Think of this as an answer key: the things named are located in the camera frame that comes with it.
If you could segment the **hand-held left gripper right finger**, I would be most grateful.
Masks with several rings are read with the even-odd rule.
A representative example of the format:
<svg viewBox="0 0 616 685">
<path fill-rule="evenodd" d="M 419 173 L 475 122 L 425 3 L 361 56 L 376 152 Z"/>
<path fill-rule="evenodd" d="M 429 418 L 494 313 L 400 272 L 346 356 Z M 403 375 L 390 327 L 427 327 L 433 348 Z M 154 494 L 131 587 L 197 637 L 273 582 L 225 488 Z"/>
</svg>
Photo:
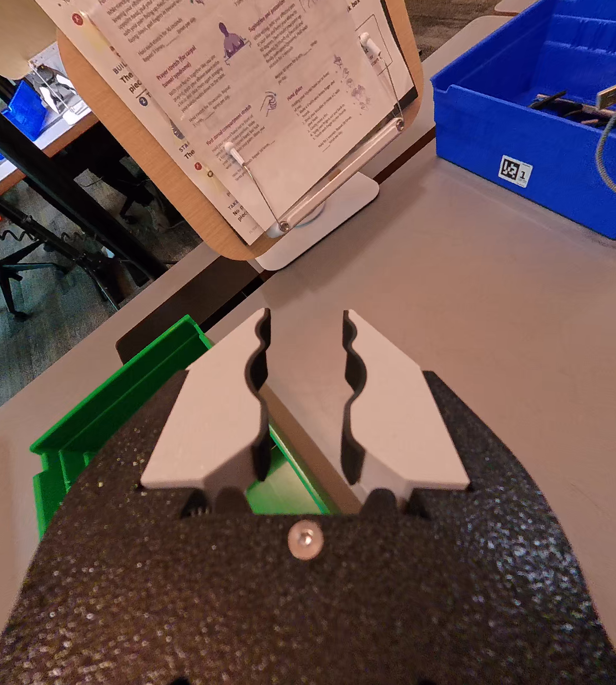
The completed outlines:
<svg viewBox="0 0 616 685">
<path fill-rule="evenodd" d="M 355 492 L 464 491 L 470 478 L 421 367 L 354 310 L 342 346 L 342 473 Z"/>
</svg>

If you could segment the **laminated hand exercise sheet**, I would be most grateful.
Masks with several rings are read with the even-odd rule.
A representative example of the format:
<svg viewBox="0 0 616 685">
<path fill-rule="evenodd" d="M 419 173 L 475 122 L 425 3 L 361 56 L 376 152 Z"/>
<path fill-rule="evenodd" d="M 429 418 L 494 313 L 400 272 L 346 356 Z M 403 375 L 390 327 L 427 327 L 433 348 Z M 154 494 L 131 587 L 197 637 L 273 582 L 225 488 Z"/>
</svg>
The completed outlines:
<svg viewBox="0 0 616 685">
<path fill-rule="evenodd" d="M 381 1 L 77 1 L 267 232 L 414 82 Z"/>
</svg>

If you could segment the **green plastic bin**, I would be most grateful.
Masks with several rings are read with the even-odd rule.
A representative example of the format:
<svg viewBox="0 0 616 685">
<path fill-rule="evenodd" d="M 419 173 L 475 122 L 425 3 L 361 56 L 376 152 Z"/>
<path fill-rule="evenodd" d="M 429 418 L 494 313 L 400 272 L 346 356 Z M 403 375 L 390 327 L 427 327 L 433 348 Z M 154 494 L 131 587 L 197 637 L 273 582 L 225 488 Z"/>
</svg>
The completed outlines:
<svg viewBox="0 0 616 685">
<path fill-rule="evenodd" d="M 42 537 L 77 477 L 105 443 L 177 371 L 186 369 L 213 346 L 188 315 L 144 347 L 45 434 L 30 451 L 41 472 L 32 479 L 37 526 Z M 269 424 L 272 462 L 265 481 L 246 491 L 255 514 L 337 514 L 339 509 L 299 455 Z"/>
</svg>

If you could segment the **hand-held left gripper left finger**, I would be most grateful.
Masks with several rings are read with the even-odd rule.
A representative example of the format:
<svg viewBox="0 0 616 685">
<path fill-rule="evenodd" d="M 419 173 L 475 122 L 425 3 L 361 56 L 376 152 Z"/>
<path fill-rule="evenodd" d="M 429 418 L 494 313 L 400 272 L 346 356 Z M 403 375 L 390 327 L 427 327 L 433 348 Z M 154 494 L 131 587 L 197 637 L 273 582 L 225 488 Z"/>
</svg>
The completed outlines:
<svg viewBox="0 0 616 685">
<path fill-rule="evenodd" d="M 268 378 L 271 312 L 261 308 L 190 364 L 141 485 L 242 492 L 271 465 Z"/>
</svg>

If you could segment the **blue plastic bin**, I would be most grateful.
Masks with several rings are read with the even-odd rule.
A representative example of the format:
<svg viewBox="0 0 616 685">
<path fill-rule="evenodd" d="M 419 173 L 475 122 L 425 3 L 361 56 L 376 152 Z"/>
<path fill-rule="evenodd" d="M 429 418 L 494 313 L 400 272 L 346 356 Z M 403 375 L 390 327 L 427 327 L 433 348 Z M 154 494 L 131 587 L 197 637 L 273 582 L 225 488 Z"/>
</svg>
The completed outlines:
<svg viewBox="0 0 616 685">
<path fill-rule="evenodd" d="M 441 158 L 616 239 L 616 1 L 538 1 L 431 83 Z"/>
<path fill-rule="evenodd" d="M 36 141 L 44 128 L 47 109 L 36 90 L 20 81 L 4 113 L 27 138 Z"/>
</svg>

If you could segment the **small wooden document stand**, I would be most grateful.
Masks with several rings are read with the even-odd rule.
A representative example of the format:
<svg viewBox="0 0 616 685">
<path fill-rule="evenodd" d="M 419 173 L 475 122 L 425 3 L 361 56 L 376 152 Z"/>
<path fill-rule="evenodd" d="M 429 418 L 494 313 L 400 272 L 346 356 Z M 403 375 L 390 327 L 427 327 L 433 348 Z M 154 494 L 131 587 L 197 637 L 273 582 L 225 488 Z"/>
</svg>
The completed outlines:
<svg viewBox="0 0 616 685">
<path fill-rule="evenodd" d="M 67 75 L 56 27 L 36 1 L 0 1 L 0 76 L 26 80 L 66 124 L 91 113 Z"/>
</svg>

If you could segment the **white desk with black legs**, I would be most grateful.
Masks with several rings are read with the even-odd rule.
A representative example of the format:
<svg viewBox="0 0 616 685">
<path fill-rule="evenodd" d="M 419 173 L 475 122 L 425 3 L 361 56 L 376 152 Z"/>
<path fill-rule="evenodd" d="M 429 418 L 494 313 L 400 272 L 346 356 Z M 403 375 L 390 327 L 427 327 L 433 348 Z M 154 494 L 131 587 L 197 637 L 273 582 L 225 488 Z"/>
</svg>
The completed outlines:
<svg viewBox="0 0 616 685">
<path fill-rule="evenodd" d="M 52 64 L 64 71 L 57 42 L 46 47 L 36 57 L 50 57 Z M 50 158 L 98 123 L 96 115 L 79 96 L 74 100 L 71 99 L 71 102 L 73 103 L 72 111 L 65 115 L 65 118 L 55 113 L 47 115 L 44 122 L 45 128 L 35 141 L 35 145 Z M 5 193 L 23 178 L 23 173 L 13 163 L 0 161 L 0 193 Z"/>
</svg>

